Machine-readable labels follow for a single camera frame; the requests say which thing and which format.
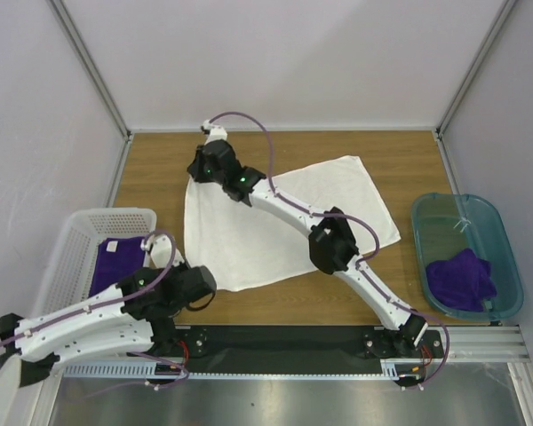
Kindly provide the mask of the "white towel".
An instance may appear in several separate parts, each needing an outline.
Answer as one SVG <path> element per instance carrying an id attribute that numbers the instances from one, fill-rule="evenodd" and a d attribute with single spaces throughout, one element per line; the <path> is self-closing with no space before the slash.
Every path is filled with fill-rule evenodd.
<path id="1" fill-rule="evenodd" d="M 398 242 L 400 232 L 362 160 L 346 155 L 274 177 L 274 183 L 318 208 L 338 207 L 377 233 L 353 225 L 364 254 Z M 214 183 L 187 184 L 184 253 L 205 265 L 228 291 L 258 288 L 314 271 L 306 237 L 282 220 L 231 200 Z"/>

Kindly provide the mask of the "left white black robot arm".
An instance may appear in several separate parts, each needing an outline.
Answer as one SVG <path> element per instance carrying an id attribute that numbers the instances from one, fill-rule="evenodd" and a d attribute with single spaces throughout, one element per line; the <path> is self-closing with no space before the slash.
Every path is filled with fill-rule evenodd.
<path id="1" fill-rule="evenodd" d="M 0 364 L 17 355 L 20 386 L 47 379 L 77 361 L 143 353 L 170 355 L 178 346 L 175 316 L 200 310 L 217 283 L 205 266 L 170 270 L 142 267 L 98 294 L 39 318 L 10 313 L 0 318 Z"/>

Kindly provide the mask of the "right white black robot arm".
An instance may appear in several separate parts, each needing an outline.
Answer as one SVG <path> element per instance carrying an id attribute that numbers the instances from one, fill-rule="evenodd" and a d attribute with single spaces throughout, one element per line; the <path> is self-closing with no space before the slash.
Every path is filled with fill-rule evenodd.
<path id="1" fill-rule="evenodd" d="M 319 209 L 277 189 L 267 175 L 243 166 L 224 139 L 199 145 L 187 172 L 196 183 L 217 184 L 231 200 L 266 212 L 307 238 L 314 267 L 344 281 L 371 307 L 392 333 L 396 353 L 409 357 L 422 348 L 427 320 L 371 270 L 350 226 L 359 219 L 337 207 Z"/>

